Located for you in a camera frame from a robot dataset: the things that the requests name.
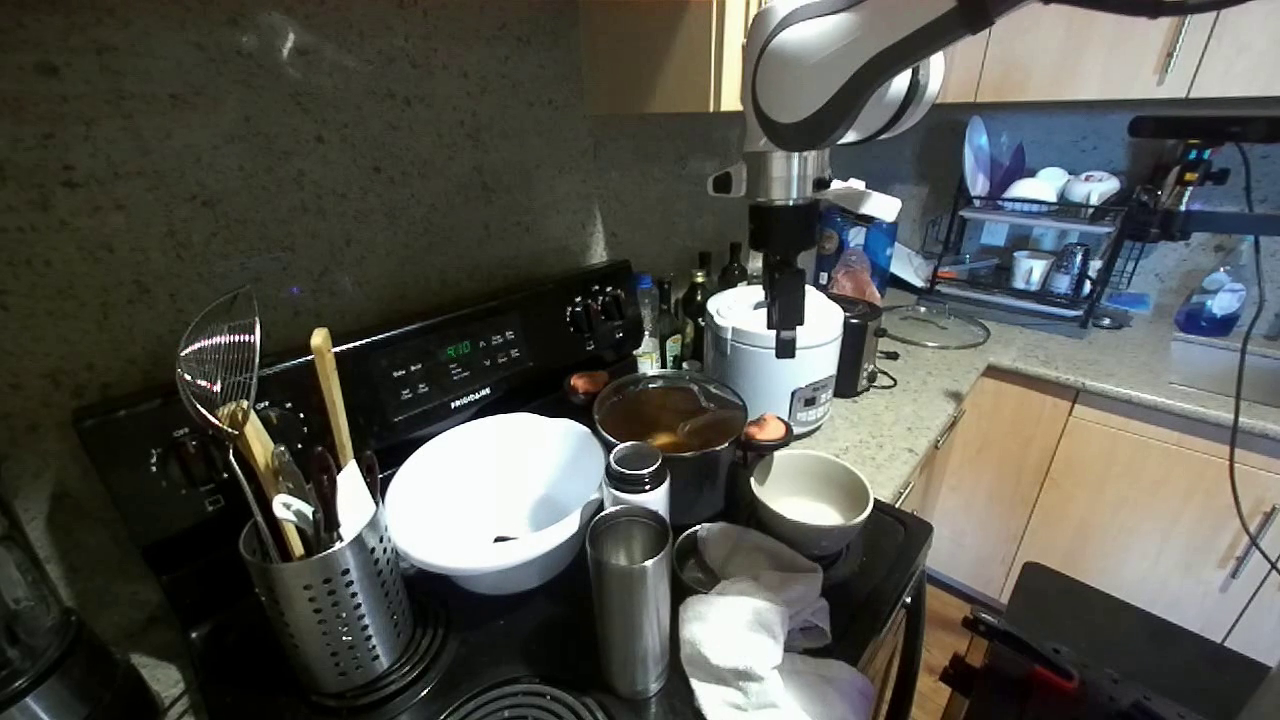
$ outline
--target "countertop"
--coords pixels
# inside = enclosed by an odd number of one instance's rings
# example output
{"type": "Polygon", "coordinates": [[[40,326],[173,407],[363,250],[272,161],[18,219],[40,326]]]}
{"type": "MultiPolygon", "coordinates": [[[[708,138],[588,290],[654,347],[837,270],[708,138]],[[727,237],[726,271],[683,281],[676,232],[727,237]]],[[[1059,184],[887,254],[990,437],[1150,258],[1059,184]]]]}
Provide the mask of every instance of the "countertop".
{"type": "MultiPolygon", "coordinates": [[[[887,309],[922,305],[916,296],[887,296],[887,309]]],[[[882,336],[882,362],[897,375],[897,388],[874,388],[852,400],[837,400],[820,432],[796,441],[801,447],[825,447],[868,478],[874,492],[897,505],[922,460],[961,415],[967,388],[990,371],[1020,371],[1038,382],[1058,382],[1082,394],[1101,394],[1111,400],[1133,400],[1157,412],[1175,412],[1188,420],[1207,420],[1229,430],[1234,400],[1215,394],[1198,394],[1174,382],[1169,344],[1174,312],[1151,312],[1119,332],[1089,327],[1059,332],[1038,326],[1014,326],[982,318],[994,336],[982,347],[916,347],[882,336]]],[[[1246,403],[1239,430],[1259,437],[1280,437],[1280,407],[1246,403]]]]}

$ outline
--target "white bowl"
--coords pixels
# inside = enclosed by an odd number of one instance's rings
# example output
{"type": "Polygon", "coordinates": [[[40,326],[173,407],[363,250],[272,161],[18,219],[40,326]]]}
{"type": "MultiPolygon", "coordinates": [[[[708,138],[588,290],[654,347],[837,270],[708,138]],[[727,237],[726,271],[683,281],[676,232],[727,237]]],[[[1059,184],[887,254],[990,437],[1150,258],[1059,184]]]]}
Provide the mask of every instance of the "white bowl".
{"type": "Polygon", "coordinates": [[[860,474],[811,447],[765,458],[754,467],[747,500],[762,529],[803,556],[844,554],[875,510],[860,474]]]}
{"type": "Polygon", "coordinates": [[[604,447],[585,425],[502,412],[415,447],[380,513],[408,563],[512,597],[573,563],[599,485],[604,447]]]}

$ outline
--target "sink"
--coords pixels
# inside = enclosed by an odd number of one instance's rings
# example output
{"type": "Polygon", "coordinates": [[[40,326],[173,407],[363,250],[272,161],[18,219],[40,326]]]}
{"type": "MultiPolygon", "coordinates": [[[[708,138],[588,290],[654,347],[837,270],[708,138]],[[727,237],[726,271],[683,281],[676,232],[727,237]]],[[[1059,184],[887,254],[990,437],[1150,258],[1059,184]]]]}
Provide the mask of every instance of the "sink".
{"type": "MultiPolygon", "coordinates": [[[[1174,332],[1169,371],[1175,384],[1238,396],[1238,364],[1249,318],[1234,336],[1174,332]]],[[[1280,312],[1264,318],[1254,332],[1246,362],[1246,400],[1280,407],[1280,312]]]]}

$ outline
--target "utensil holder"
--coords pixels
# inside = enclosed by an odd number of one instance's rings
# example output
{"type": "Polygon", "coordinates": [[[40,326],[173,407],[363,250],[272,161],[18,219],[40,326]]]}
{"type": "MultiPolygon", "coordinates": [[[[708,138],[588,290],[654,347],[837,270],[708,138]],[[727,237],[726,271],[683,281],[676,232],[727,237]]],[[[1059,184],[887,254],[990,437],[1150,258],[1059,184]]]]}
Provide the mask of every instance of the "utensil holder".
{"type": "Polygon", "coordinates": [[[242,556],[295,680],[314,695],[337,702],[375,689],[415,635],[380,515],[362,535],[305,560],[272,560],[257,525],[243,525],[242,556]]]}

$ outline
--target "coffee maker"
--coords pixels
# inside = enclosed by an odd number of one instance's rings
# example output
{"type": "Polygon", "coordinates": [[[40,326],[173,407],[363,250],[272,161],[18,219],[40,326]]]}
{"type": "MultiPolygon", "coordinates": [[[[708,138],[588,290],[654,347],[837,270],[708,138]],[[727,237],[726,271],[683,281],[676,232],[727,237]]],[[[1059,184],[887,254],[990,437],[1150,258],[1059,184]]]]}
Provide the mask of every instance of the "coffee maker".
{"type": "Polygon", "coordinates": [[[0,718],[153,720],[144,675],[62,604],[23,529],[0,500],[0,718]]]}

